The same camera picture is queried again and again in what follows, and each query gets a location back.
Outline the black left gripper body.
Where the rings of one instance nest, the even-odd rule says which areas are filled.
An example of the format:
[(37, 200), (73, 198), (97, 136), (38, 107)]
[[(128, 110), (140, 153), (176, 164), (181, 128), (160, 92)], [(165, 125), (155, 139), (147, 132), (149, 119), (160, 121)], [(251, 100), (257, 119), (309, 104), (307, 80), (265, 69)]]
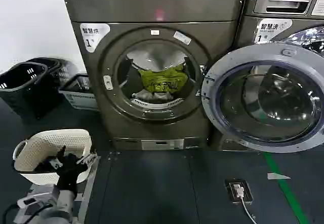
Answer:
[(56, 184), (61, 191), (71, 191), (77, 196), (77, 178), (88, 169), (86, 164), (77, 164), (76, 158), (63, 158), (62, 166), (56, 170), (59, 180)]

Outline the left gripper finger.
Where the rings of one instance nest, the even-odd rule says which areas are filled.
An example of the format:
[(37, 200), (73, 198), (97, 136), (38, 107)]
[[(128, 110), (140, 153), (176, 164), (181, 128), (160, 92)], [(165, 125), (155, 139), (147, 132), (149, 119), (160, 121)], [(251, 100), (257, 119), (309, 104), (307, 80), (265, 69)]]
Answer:
[(57, 170), (63, 166), (66, 146), (63, 146), (55, 156), (49, 157), (50, 170)]
[(89, 153), (85, 156), (82, 156), (77, 162), (77, 165), (86, 165), (88, 168), (91, 168), (92, 165), (97, 161), (98, 155), (96, 153)]

